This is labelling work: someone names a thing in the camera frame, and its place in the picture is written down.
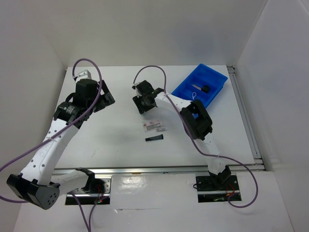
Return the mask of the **black mascara tube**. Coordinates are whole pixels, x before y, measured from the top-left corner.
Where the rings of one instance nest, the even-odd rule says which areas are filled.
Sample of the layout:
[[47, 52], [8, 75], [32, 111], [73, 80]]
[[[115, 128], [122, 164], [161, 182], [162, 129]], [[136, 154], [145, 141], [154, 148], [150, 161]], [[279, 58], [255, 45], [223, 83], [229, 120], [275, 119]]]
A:
[[150, 142], [150, 141], [163, 140], [163, 139], [164, 139], [164, 136], [161, 134], [161, 135], [145, 138], [145, 141]]

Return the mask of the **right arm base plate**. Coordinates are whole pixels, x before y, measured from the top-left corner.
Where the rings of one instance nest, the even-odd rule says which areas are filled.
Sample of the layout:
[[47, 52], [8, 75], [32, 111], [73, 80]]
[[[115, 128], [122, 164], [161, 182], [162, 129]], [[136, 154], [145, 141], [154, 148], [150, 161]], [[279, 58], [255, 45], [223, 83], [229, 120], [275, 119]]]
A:
[[236, 175], [231, 175], [221, 186], [216, 187], [211, 182], [210, 176], [196, 176], [196, 183], [193, 188], [197, 190], [199, 203], [217, 203], [230, 201], [240, 202], [241, 193]]

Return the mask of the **clear false eyelash box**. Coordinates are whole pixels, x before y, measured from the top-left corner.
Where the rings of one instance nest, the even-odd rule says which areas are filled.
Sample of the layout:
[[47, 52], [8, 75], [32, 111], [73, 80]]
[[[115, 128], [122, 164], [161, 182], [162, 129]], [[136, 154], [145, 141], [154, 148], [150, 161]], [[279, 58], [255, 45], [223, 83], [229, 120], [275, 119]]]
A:
[[142, 122], [142, 126], [145, 132], [154, 131], [154, 130], [164, 130], [166, 128], [163, 120], [161, 119], [152, 119]]

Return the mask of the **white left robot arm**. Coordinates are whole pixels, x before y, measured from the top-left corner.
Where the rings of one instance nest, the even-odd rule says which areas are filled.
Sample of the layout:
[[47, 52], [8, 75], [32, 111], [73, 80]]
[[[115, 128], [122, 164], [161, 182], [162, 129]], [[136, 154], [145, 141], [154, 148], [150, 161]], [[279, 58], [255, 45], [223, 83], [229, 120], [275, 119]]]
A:
[[54, 113], [44, 145], [19, 173], [11, 174], [6, 183], [20, 199], [44, 210], [51, 208], [58, 197], [75, 189], [85, 193], [102, 191], [104, 182], [86, 168], [52, 177], [56, 164], [84, 121], [115, 102], [104, 81], [81, 79], [75, 92], [62, 102]]

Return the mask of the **small black cube jar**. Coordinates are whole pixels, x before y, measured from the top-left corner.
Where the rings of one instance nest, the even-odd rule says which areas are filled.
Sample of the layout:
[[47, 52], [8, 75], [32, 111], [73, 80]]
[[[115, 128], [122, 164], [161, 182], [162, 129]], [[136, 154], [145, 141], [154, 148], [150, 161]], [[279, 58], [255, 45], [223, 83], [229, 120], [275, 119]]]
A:
[[204, 92], [204, 93], [209, 93], [210, 91], [210, 87], [208, 85], [204, 85], [201, 90]]

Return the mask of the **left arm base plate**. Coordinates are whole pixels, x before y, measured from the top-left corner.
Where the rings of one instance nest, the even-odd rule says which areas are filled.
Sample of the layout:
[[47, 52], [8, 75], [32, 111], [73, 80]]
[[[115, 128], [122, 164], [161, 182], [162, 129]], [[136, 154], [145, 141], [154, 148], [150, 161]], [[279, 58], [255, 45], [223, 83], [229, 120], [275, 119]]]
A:
[[111, 201], [111, 186], [112, 177], [106, 175], [98, 175], [98, 179], [101, 180], [99, 184], [96, 184], [90, 192], [85, 192], [78, 188], [72, 191], [72, 193], [78, 198], [81, 205], [109, 205]]

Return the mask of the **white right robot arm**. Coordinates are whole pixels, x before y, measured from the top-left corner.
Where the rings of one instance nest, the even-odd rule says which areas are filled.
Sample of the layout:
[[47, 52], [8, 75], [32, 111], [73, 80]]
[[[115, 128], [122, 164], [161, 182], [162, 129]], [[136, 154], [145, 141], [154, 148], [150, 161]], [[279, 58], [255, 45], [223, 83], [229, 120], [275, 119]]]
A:
[[231, 171], [219, 158], [220, 152], [213, 138], [212, 119], [200, 100], [184, 100], [172, 94], [165, 93], [162, 88], [154, 89], [146, 80], [134, 84], [136, 91], [133, 101], [140, 114], [159, 107], [179, 114], [185, 132], [191, 136], [198, 148], [205, 154], [211, 185], [215, 189], [222, 189], [227, 185]]

